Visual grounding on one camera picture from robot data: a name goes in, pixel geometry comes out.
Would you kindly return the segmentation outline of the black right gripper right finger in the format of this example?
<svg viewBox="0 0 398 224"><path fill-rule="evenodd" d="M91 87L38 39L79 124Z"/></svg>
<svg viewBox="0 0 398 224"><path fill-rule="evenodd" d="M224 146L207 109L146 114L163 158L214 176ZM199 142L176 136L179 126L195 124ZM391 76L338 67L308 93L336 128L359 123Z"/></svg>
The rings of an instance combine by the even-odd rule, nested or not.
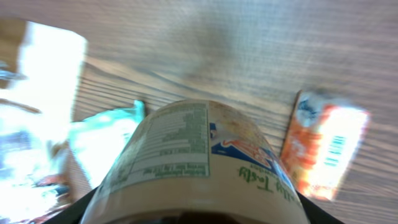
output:
<svg viewBox="0 0 398 224"><path fill-rule="evenodd" d="M339 219L318 207L301 193L297 192L297 194L311 224L344 224Z"/></svg>

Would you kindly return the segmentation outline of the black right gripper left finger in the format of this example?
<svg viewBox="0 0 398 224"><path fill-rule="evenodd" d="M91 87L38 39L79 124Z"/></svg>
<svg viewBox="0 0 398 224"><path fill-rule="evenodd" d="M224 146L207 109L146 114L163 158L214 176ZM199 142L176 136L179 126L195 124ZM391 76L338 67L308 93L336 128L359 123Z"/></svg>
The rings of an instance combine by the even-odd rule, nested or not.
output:
<svg viewBox="0 0 398 224"><path fill-rule="evenodd" d="M96 190L97 188L94 188L70 207L45 221L44 224L79 224Z"/></svg>

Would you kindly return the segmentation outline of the teal wet wipes pack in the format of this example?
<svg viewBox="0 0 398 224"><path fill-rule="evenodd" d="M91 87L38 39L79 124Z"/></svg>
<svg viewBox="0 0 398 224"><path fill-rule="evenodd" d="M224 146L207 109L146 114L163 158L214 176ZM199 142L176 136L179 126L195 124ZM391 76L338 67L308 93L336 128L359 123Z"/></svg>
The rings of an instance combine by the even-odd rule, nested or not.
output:
<svg viewBox="0 0 398 224"><path fill-rule="evenodd" d="M70 125L72 154L92 189L105 178L145 116L144 102L135 101L130 108L107 110Z"/></svg>

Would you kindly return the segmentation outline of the orange tissue pack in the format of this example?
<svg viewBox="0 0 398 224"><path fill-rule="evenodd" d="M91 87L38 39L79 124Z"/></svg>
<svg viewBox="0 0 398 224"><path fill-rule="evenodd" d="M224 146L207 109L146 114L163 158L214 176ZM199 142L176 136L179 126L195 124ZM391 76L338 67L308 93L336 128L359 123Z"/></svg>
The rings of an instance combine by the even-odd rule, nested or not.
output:
<svg viewBox="0 0 398 224"><path fill-rule="evenodd" d="M334 200L370 119L369 111L336 94L300 90L280 153L295 189Z"/></svg>

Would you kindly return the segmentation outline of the white snack bag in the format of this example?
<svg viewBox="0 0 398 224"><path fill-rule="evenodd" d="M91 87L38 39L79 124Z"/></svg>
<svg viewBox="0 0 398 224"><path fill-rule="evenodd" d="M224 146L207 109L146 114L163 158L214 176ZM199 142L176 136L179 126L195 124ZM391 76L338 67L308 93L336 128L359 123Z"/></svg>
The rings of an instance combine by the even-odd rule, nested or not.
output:
<svg viewBox="0 0 398 224"><path fill-rule="evenodd" d="M1 222L43 223L70 206L66 170L87 41L1 18Z"/></svg>

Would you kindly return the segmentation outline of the green lid jar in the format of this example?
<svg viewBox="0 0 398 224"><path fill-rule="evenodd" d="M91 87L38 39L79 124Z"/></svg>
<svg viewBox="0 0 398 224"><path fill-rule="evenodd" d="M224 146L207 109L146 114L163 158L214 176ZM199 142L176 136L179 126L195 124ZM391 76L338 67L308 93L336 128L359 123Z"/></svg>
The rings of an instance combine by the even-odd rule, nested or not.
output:
<svg viewBox="0 0 398 224"><path fill-rule="evenodd" d="M140 123L96 189L83 223L308 223L283 165L253 121L183 100Z"/></svg>

